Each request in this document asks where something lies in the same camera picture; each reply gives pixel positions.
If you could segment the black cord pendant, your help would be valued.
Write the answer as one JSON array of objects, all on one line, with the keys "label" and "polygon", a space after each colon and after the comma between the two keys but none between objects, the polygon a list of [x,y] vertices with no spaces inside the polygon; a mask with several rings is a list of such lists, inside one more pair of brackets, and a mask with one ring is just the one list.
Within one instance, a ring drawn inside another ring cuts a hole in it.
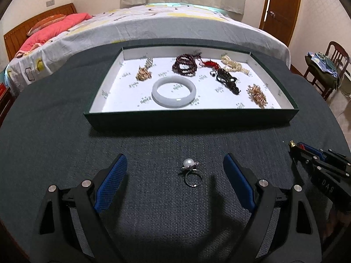
[{"label": "black cord pendant", "polygon": [[229,72],[222,68],[217,68],[213,69],[210,74],[212,77],[215,77],[216,81],[224,84],[233,94],[240,94],[240,89],[236,84],[238,79],[233,77]]}]

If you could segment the silver rhinestone brooch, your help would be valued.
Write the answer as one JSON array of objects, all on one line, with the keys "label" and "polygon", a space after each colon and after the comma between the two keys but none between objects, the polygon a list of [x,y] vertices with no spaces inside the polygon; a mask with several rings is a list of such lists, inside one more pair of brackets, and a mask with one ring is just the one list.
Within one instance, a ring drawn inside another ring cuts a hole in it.
[{"label": "silver rhinestone brooch", "polygon": [[146,63],[145,63],[145,68],[149,69],[153,65],[153,59],[152,58],[147,58]]}]

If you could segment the small gold red tassel charm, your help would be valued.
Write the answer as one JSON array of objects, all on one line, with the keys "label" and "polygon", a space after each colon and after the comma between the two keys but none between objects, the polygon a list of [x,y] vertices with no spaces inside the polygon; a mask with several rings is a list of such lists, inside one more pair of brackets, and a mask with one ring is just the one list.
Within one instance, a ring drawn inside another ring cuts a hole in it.
[{"label": "small gold red tassel charm", "polygon": [[302,142],[294,142],[291,140],[289,142],[290,150],[306,150],[305,145]]}]

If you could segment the pile of clothes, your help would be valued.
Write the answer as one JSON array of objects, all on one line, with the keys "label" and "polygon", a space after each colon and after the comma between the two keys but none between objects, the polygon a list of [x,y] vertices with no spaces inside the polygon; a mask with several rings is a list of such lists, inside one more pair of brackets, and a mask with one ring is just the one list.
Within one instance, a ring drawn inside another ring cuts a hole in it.
[{"label": "pile of clothes", "polygon": [[335,65],[328,56],[320,52],[308,52],[305,58],[308,65],[312,67],[315,74],[325,85],[333,89],[337,88],[340,78]]}]

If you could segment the white jade bangle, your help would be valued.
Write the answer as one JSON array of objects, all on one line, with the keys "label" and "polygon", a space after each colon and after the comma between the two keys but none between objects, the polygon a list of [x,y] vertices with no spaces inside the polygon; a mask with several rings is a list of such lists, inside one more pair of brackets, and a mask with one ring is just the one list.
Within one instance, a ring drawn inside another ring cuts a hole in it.
[{"label": "white jade bangle", "polygon": [[196,87],[178,75],[163,77],[152,87],[152,99],[162,107],[178,109],[189,105],[196,97]]}]

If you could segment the wooden chair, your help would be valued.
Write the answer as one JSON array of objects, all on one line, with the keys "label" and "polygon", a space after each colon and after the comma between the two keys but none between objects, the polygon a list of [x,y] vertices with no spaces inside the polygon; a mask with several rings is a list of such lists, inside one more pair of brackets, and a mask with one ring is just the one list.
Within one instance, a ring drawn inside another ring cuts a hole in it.
[{"label": "wooden chair", "polygon": [[331,41],[325,53],[308,52],[304,57],[307,70],[303,77],[307,80],[308,75],[313,76],[309,83],[320,90],[321,96],[327,100],[330,94],[337,90],[342,82],[344,73],[350,63],[350,56],[337,42]]}]

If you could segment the wooden nightstand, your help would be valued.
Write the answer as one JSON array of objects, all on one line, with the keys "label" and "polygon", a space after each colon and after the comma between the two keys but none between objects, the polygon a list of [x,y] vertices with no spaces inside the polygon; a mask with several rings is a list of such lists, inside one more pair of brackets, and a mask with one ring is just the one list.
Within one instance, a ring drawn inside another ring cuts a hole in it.
[{"label": "wooden nightstand", "polygon": [[0,126],[2,126],[5,117],[11,109],[16,97],[12,95],[10,88],[1,83],[0,97]]}]

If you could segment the brown wooden door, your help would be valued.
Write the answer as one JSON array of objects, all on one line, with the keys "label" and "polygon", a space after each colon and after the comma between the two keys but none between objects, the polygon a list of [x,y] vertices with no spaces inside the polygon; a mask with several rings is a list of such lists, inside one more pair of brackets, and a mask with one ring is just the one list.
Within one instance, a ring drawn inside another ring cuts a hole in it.
[{"label": "brown wooden door", "polygon": [[290,44],[301,0],[265,0],[259,28],[286,46]]}]

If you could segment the pink pillow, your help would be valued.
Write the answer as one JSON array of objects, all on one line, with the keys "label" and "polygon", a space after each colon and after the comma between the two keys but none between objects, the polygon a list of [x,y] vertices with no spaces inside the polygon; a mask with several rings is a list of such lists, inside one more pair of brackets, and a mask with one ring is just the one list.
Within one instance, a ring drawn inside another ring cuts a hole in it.
[{"label": "pink pillow", "polygon": [[53,37],[56,37],[78,25],[82,21],[90,20],[91,18],[92,16],[88,13],[78,13],[68,15],[55,23],[51,23],[50,25],[32,34],[17,51],[15,58],[21,58],[23,55],[26,55],[34,49],[42,46]]}]

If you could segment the bed with patterned sheet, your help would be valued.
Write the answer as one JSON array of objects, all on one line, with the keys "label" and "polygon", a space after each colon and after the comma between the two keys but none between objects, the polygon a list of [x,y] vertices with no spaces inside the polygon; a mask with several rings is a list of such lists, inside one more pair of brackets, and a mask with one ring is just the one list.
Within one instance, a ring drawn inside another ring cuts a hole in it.
[{"label": "bed with patterned sheet", "polygon": [[151,4],[94,15],[21,58],[14,56],[4,70],[5,85],[18,95],[84,50],[127,40],[162,38],[230,42],[291,64],[288,47],[263,30],[194,5]]}]

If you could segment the wooden headboard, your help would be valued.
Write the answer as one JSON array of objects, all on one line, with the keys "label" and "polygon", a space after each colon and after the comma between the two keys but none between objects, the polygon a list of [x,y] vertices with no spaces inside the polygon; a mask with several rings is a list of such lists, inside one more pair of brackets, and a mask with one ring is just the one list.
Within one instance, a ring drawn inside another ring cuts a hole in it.
[{"label": "wooden headboard", "polygon": [[37,23],[55,14],[76,14],[77,10],[73,3],[62,5],[51,10],[42,12],[13,28],[4,35],[5,48],[9,61],[11,61],[23,43],[27,40],[28,31]]}]

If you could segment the orange patterned pillow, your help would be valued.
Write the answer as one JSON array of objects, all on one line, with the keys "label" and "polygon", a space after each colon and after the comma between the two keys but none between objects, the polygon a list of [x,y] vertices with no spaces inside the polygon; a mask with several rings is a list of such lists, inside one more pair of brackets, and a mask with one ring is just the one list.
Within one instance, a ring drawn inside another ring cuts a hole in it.
[{"label": "orange patterned pillow", "polygon": [[43,20],[40,20],[37,22],[28,32],[27,36],[31,36],[32,34],[35,34],[39,30],[42,30],[43,28],[50,26],[51,24],[57,23],[59,21],[62,21],[65,19],[66,15],[64,14],[55,14],[49,17],[44,18]]}]

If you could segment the wall outlet above headboard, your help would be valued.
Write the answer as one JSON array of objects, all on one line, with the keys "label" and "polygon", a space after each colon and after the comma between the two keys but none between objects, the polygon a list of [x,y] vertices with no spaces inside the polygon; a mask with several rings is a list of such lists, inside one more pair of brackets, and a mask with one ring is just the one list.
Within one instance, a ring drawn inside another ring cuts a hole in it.
[{"label": "wall outlet above headboard", "polygon": [[49,0],[49,1],[46,2],[46,6],[47,7],[51,7],[53,5],[55,5],[55,0]]}]

